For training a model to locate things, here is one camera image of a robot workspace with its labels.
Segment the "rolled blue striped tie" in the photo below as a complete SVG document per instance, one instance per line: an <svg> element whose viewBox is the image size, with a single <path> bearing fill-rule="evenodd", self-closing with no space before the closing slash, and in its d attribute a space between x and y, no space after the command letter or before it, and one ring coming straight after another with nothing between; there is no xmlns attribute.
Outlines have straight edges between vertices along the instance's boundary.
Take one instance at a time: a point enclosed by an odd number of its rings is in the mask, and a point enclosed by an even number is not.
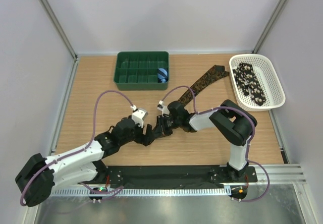
<svg viewBox="0 0 323 224"><path fill-rule="evenodd" d="M158 68L157 79L158 79L158 82L160 83L168 82L168 72L165 68Z"/></svg>

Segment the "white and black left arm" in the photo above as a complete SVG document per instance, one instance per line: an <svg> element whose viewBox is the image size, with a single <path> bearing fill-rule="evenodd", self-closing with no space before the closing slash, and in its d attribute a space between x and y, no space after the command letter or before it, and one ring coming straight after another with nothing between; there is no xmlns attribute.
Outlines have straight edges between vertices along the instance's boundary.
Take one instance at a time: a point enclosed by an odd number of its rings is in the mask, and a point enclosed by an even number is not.
<svg viewBox="0 0 323 224"><path fill-rule="evenodd" d="M47 157L37 153L28 159L15 177L21 191L20 204L36 206L46 200L53 190L66 185L89 181L103 183L107 172L102 159L117 153L127 143L148 146L153 141L152 125L144 128L128 117L70 151Z"/></svg>

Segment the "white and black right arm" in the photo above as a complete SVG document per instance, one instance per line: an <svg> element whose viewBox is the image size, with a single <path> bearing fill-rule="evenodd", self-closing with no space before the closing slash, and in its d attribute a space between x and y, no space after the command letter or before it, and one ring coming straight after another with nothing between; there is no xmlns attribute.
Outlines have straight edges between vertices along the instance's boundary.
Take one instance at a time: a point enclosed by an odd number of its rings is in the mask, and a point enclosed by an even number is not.
<svg viewBox="0 0 323 224"><path fill-rule="evenodd" d="M177 128L187 133L217 128L230 143L226 175L234 182L245 177L249 165L248 144L258 124L254 116L228 99L220 106L201 113L189 113L179 101L173 101L168 106L159 104L158 109L161 115L156 117L156 126L151 130L154 140L172 135Z"/></svg>

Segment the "white perforated plastic basket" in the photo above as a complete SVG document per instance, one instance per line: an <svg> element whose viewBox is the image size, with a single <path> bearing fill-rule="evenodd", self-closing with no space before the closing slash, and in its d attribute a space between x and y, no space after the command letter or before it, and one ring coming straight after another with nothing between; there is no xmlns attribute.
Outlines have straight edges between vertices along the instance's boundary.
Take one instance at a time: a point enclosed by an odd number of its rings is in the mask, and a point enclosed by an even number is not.
<svg viewBox="0 0 323 224"><path fill-rule="evenodd" d="M260 54L239 54L229 60L238 105L246 111L281 107L285 93L271 61Z"/></svg>

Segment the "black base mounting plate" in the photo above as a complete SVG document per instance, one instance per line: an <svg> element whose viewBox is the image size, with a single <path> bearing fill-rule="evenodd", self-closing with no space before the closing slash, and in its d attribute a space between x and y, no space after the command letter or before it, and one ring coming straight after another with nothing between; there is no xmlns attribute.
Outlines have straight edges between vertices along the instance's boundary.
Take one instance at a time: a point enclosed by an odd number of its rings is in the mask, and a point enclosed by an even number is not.
<svg viewBox="0 0 323 224"><path fill-rule="evenodd" d="M109 166L86 184L105 184L125 189L213 189L223 184L258 181L255 168L237 176L225 165Z"/></svg>

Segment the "black tie with gold keys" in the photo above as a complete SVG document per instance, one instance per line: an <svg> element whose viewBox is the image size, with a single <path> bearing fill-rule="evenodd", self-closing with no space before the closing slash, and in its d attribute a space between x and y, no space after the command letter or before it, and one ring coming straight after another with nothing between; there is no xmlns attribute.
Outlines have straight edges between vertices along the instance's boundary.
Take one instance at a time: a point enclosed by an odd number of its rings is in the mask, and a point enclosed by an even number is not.
<svg viewBox="0 0 323 224"><path fill-rule="evenodd" d="M190 86L192 89L194 96L197 96L201 93L206 87L213 84L214 82L228 77L229 72L225 70L225 66L221 65L213 65L206 73L204 73L193 85ZM193 100L193 96L191 91L188 89L179 99L178 101L186 106Z"/></svg>

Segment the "green divided organizer tray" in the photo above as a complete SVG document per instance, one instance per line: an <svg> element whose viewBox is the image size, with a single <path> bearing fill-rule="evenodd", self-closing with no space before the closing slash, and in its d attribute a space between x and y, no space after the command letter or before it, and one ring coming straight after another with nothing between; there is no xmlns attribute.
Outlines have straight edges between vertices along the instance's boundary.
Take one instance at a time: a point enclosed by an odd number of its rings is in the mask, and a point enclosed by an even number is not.
<svg viewBox="0 0 323 224"><path fill-rule="evenodd" d="M168 82L158 82L158 68L167 70ZM166 90L169 80L167 51L121 51L117 54L114 83L119 90Z"/></svg>

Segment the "black tie with white pattern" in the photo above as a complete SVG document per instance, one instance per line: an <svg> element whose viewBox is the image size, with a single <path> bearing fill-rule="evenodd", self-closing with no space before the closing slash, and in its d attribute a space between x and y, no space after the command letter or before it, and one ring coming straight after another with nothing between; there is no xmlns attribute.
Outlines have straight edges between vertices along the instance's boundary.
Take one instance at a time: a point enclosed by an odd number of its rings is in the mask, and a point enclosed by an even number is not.
<svg viewBox="0 0 323 224"><path fill-rule="evenodd" d="M244 96L250 96L258 106L262 106L266 102L265 93L251 64L240 63L233 70L233 75L237 88L242 90Z"/></svg>

